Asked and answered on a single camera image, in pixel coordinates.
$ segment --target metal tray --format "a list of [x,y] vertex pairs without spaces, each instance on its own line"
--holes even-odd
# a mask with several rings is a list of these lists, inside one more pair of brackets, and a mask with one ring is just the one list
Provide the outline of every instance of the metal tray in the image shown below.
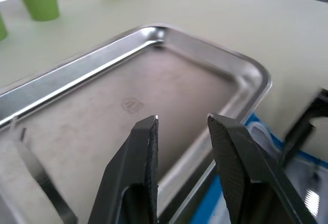
[[[270,85],[265,68],[248,57],[168,26],[142,26],[1,95],[0,142],[6,125],[18,116],[18,125],[29,130],[32,150],[86,222],[107,163],[137,121],[158,115],[161,215],[183,187],[189,192],[212,161],[204,162],[212,148],[207,114],[242,122]],[[0,176],[7,182],[4,158]],[[24,180],[22,170],[11,170],[11,182]],[[39,198],[31,186],[22,188],[23,197],[14,188],[12,194],[22,209],[29,209],[30,218],[38,215],[42,221],[44,205],[34,208],[31,202]]]

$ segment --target table surface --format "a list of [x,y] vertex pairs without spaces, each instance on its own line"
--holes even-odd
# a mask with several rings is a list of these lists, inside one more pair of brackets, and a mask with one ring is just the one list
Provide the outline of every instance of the table surface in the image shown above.
[[[0,3],[0,87],[24,82],[126,30],[167,23],[247,55],[273,86],[256,112],[283,137],[320,87],[328,88],[328,4],[313,0],[59,0],[61,15],[35,22],[21,0]],[[324,121],[305,150],[328,159]]]

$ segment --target stainless steel tray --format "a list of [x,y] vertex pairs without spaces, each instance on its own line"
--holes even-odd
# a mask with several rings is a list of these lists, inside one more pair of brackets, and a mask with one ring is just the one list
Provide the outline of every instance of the stainless steel tray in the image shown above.
[[107,163],[138,120],[158,115],[160,215],[186,182],[199,180],[188,179],[211,151],[207,114],[242,122],[270,85],[264,67],[248,57],[168,26],[142,26],[1,95],[0,126],[20,118],[85,222]]

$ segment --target embossed logo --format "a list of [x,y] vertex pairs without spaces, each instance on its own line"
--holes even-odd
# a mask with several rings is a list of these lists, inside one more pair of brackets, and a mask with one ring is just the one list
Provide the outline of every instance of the embossed logo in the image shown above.
[[136,100],[135,98],[127,98],[122,102],[122,108],[127,110],[129,113],[133,114],[140,110],[143,107],[143,104]]

